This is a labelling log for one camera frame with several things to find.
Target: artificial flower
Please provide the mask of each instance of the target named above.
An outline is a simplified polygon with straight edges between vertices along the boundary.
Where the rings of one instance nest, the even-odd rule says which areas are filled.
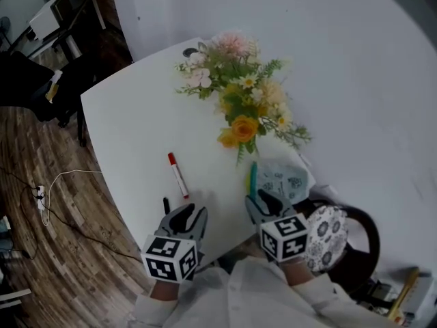
[[[284,102],[277,106],[277,111],[280,115],[278,119],[278,129],[280,131],[287,131],[292,123],[292,112]]]
[[[246,143],[252,140],[257,133],[259,121],[245,115],[239,115],[232,122],[232,132],[239,142]]]
[[[291,120],[287,117],[279,117],[278,119],[278,130],[287,131],[290,128]]]
[[[213,37],[212,43],[224,55],[242,57],[249,52],[249,41],[239,32],[220,33]]]
[[[224,148],[236,148],[239,145],[231,128],[222,128],[221,135],[218,136],[217,141],[221,142]]]
[[[271,105],[282,103],[287,97],[282,90],[281,84],[272,79],[264,79],[261,83],[261,88],[267,102]]]
[[[241,87],[238,84],[230,83],[230,84],[226,85],[224,93],[225,93],[225,95],[237,94],[240,92],[240,88]]]
[[[252,95],[253,100],[256,103],[259,103],[262,101],[264,93],[261,89],[252,89],[251,95]]]
[[[218,102],[215,103],[215,110],[214,110],[214,114],[228,114],[231,112],[232,110],[232,106],[230,103],[227,103],[224,99],[223,99],[223,94],[219,94],[218,95]]]
[[[190,55],[187,64],[189,68],[198,68],[199,66],[203,65],[205,60],[206,60],[206,55],[204,53],[193,52]]]
[[[292,121],[292,111],[290,111],[290,108],[288,108],[287,103],[279,103],[278,112],[281,117],[287,118]]]
[[[250,74],[245,77],[240,77],[240,85],[243,87],[243,89],[249,89],[250,87],[255,86],[256,82],[257,82],[256,74]]]
[[[186,80],[186,83],[190,87],[210,87],[211,79],[210,79],[210,70],[207,68],[198,68],[194,69],[190,77]]]
[[[249,56],[247,57],[247,63],[248,64],[261,64],[262,62],[258,59],[256,56]]]
[[[175,68],[186,79],[179,94],[196,94],[202,100],[214,97],[214,113],[228,123],[217,141],[223,147],[238,148],[237,164],[243,153],[255,152],[255,136],[273,133],[298,148],[299,141],[311,140],[303,126],[295,126],[288,97],[272,76],[284,61],[262,62],[256,40],[240,33],[225,32],[206,44]]]
[[[248,41],[248,52],[249,52],[249,57],[254,57],[256,58],[259,55],[259,47],[258,47],[258,43],[256,40],[254,39],[250,39]]]
[[[268,114],[268,107],[266,106],[259,106],[258,107],[258,116],[259,117],[265,117]]]
[[[253,98],[251,98],[250,96],[245,96],[242,98],[241,104],[243,106],[251,106],[253,105]]]

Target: power strip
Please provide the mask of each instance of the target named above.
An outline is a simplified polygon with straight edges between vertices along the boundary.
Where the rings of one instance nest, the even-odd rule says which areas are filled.
[[[44,205],[46,205],[46,188],[44,186],[38,186],[38,188],[38,210],[42,212],[45,209]]]

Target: black cable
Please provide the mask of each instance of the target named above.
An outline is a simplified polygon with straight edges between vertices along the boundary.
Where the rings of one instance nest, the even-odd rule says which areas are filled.
[[[33,190],[38,190],[38,188],[36,188],[36,187],[32,187],[30,184],[28,184],[27,182],[25,182],[24,180],[21,180],[16,174],[13,174],[12,172],[9,172],[8,170],[6,170],[4,167],[2,167],[2,166],[0,166],[0,170],[3,170],[3,172],[6,174],[6,175],[11,175],[11,176],[13,176],[13,177],[15,177],[18,181],[20,181],[21,183],[23,183],[24,185],[26,185],[26,186],[28,186],[30,189],[33,189]]]
[[[30,227],[31,230],[32,230],[33,237],[35,238],[35,243],[36,243],[36,245],[35,245],[35,251],[34,251],[33,257],[30,256],[29,253],[27,253],[27,252],[26,252],[26,253],[27,253],[28,257],[26,256],[25,253],[23,253],[23,255],[24,255],[25,258],[28,258],[28,259],[30,259],[30,260],[34,260],[34,259],[36,258],[36,256],[37,256],[37,254],[38,254],[38,250],[39,250],[40,246],[39,246],[39,243],[38,243],[38,238],[37,238],[37,236],[36,236],[35,228],[34,228],[34,226],[31,224],[30,220],[27,218],[27,215],[26,215],[26,213],[25,213],[25,211],[24,211],[24,209],[23,209],[23,192],[26,190],[26,188],[27,188],[27,187],[25,187],[25,188],[21,191],[21,194],[20,194],[20,210],[21,210],[21,213],[23,214],[23,216],[25,217],[27,224],[29,225],[29,227]]]
[[[13,173],[7,171],[7,170],[6,170],[5,168],[3,168],[2,166],[0,166],[0,169],[3,170],[3,172],[4,172],[6,175],[11,175],[11,176],[15,177],[17,180],[19,180],[20,182],[22,182],[24,185],[26,185],[26,187],[21,191],[21,194],[20,194],[20,209],[21,209],[21,212],[23,213],[23,216],[25,217],[27,223],[29,224],[30,228],[32,229],[33,237],[35,238],[35,241],[36,241],[35,252],[34,252],[33,257],[31,257],[31,256],[29,255],[29,253],[27,253],[27,251],[25,251],[25,250],[17,250],[17,249],[5,249],[5,250],[8,250],[8,251],[21,251],[24,257],[26,257],[26,258],[28,258],[28,259],[30,259],[30,260],[34,260],[35,257],[36,257],[36,255],[37,255],[37,253],[38,253],[38,250],[39,250],[38,238],[37,238],[37,236],[36,236],[35,228],[33,227],[33,225],[31,224],[30,220],[27,218],[27,216],[26,216],[26,214],[25,214],[25,212],[24,212],[22,199],[23,199],[23,193],[24,193],[24,191],[25,191],[27,188],[31,189],[32,191],[39,191],[39,188],[37,188],[37,187],[32,187],[30,184],[28,184],[27,182],[21,180],[17,175],[15,175],[15,174],[13,174]],[[45,196],[45,193],[42,193],[41,196],[36,196],[36,195],[34,195],[34,194],[32,193],[32,196],[33,196],[35,199],[37,199],[37,200],[42,200],[42,198]],[[83,238],[89,239],[89,240],[91,240],[91,241],[93,241],[93,242],[100,243],[101,245],[103,245],[105,248],[107,248],[109,251],[113,252],[114,254],[121,255],[121,256],[124,256],[124,257],[126,257],[126,258],[131,258],[131,259],[133,259],[133,260],[136,260],[136,261],[139,262],[140,264],[143,263],[141,260],[138,260],[138,259],[137,259],[136,257],[134,257],[134,256],[126,255],[126,254],[120,253],[120,252],[118,252],[118,251],[112,250],[112,249],[111,249],[111,248],[110,248],[106,243],[103,243],[102,241],[99,241],[98,239],[95,239],[95,238],[92,238],[92,237],[87,236],[86,234],[82,233],[82,231],[81,231],[78,227],[76,227],[75,225],[70,225],[68,222],[62,220],[62,219],[57,215],[57,213],[55,213],[53,210],[47,208],[47,206],[43,205],[42,202],[41,202],[41,205],[42,205],[43,207],[45,207],[45,209],[47,209],[50,213],[53,213],[54,216],[56,216],[56,218],[57,218],[60,222],[62,222],[64,225],[68,226],[68,227],[71,228],[72,230],[76,231],[76,232],[77,232],[78,234],[80,234]]]
[[[63,219],[61,219],[57,213],[55,213],[52,209],[47,208],[45,205],[43,205],[43,203],[41,203],[43,207],[45,207],[45,209],[47,209],[50,213],[54,214],[54,216],[56,216],[56,218],[63,223],[64,225],[68,226],[69,228],[71,228],[72,230],[74,230],[75,232],[79,233],[83,238],[89,239],[90,241],[93,242],[97,242],[100,243],[101,245],[103,245],[105,248],[107,248],[109,251],[113,252],[114,254],[117,255],[121,255],[121,256],[125,256],[127,258],[131,258],[133,260],[136,260],[137,262],[139,262],[140,264],[143,263],[143,261],[138,260],[136,257],[134,256],[130,256],[130,255],[126,255],[123,253],[119,253],[118,251],[115,251],[113,249],[111,249],[106,243],[103,243],[102,241],[99,241],[98,239],[92,238],[90,236],[87,236],[86,234],[84,234],[78,227],[76,227],[75,225],[71,225],[68,222],[64,221]]]

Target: round cushion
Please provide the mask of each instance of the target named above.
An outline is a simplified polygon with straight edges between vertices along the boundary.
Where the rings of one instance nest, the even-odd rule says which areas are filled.
[[[321,206],[308,218],[308,267],[327,271],[340,259],[348,241],[346,213],[336,206]]]

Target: red marker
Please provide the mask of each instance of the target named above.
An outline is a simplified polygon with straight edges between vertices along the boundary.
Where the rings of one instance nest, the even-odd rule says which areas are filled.
[[[173,153],[169,153],[169,160],[170,165],[173,168],[173,172],[175,173],[176,180],[179,184],[180,191],[182,192],[182,195],[187,200],[189,198],[188,189],[186,188],[184,179],[182,178],[182,175],[179,171],[178,164],[176,164],[176,159]]]

